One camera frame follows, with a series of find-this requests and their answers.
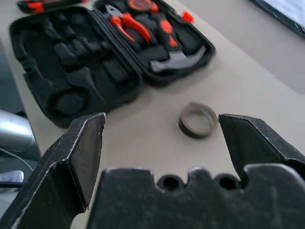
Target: hammer head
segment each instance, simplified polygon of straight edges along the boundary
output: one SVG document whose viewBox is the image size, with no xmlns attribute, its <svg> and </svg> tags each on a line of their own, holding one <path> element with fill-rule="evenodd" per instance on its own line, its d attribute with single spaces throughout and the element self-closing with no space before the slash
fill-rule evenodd
<svg viewBox="0 0 305 229">
<path fill-rule="evenodd" d="M 167 61 L 151 61 L 152 70 L 157 73 L 163 70 L 174 70 L 191 67 L 201 59 L 205 50 L 205 47 L 202 46 L 196 54 L 190 56 L 185 56 L 182 51 L 169 52 L 170 58 Z"/>
</svg>

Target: pliers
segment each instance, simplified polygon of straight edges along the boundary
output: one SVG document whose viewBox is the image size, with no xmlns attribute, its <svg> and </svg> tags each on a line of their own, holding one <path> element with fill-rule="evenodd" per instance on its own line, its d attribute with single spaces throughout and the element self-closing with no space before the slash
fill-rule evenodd
<svg viewBox="0 0 305 229">
<path fill-rule="evenodd" d="M 136 21 L 130 13 L 121 13 L 117 8 L 112 5 L 106 4 L 106 11 L 110 14 L 108 18 L 109 22 L 115 26 L 117 32 L 121 35 L 124 40 L 126 40 L 135 50 L 140 49 L 140 46 L 136 41 L 123 29 L 131 28 L 136 30 L 148 44 L 157 44 L 156 38 L 153 36 L 144 25 Z"/>
</svg>

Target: table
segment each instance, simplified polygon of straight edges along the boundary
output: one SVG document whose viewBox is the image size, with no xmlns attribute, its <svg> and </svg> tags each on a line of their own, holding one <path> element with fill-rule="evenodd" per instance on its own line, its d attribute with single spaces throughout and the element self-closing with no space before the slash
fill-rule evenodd
<svg viewBox="0 0 305 229">
<path fill-rule="evenodd" d="M 0 15 L 2 40 L 36 140 L 44 152 L 65 130 L 43 115 L 26 86 L 6 27 L 22 14 L 14 2 L 4 3 L 7 7 L 2 7 Z M 177 0 L 167 3 L 178 12 L 187 9 Z M 262 118 L 286 141 L 305 152 L 304 96 L 279 81 L 198 15 L 193 15 L 195 26 L 215 45 L 215 59 L 207 69 L 166 88 L 144 88 L 136 101 L 111 112 L 103 135 L 101 168 L 145 167 L 154 171 L 156 180 L 163 174 L 174 173 L 186 181 L 187 170 L 194 166 L 208 169 L 212 176 L 236 175 L 220 127 L 200 141 L 186 137 L 179 130 L 179 113 L 190 101 L 207 104 L 217 114 Z M 87 217 L 88 211 L 77 216 L 71 228 L 84 228 Z"/>
</svg>

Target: orange cap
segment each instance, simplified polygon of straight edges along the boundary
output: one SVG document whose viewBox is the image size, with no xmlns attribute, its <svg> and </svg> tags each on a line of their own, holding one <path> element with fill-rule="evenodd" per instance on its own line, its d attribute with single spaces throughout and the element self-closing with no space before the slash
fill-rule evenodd
<svg viewBox="0 0 305 229">
<path fill-rule="evenodd" d="M 182 21 L 193 23 L 194 22 L 194 17 L 189 12 L 184 10 L 183 14 L 182 14 Z"/>
</svg>

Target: claw hammer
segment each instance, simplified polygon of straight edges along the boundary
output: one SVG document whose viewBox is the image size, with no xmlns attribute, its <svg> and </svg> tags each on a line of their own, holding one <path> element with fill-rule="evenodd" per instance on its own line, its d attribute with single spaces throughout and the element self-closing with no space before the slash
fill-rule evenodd
<svg viewBox="0 0 305 229">
<path fill-rule="evenodd" d="M 157 13 L 152 15 L 152 18 L 159 25 L 159 37 L 170 56 L 169 60 L 164 62 L 151 61 L 151 68 L 154 72 L 188 68 L 201 59 L 205 52 L 204 46 L 202 46 L 194 55 L 185 56 L 183 53 L 183 47 L 179 43 L 173 27 L 168 22 L 166 15 L 164 13 Z"/>
</svg>

